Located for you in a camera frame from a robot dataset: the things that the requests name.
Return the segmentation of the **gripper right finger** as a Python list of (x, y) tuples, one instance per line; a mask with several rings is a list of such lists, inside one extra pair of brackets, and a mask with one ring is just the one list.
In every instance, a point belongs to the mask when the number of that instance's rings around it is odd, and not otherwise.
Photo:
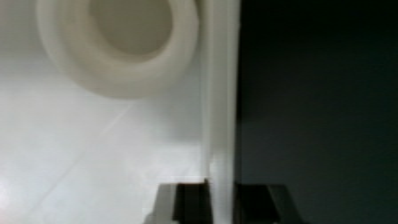
[(236, 185), (234, 224), (305, 224), (284, 185)]

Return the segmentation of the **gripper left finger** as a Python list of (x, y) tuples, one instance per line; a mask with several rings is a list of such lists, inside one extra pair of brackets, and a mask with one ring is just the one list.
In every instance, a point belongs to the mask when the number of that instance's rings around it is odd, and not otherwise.
[(211, 193), (206, 181), (161, 183), (142, 224), (211, 224)]

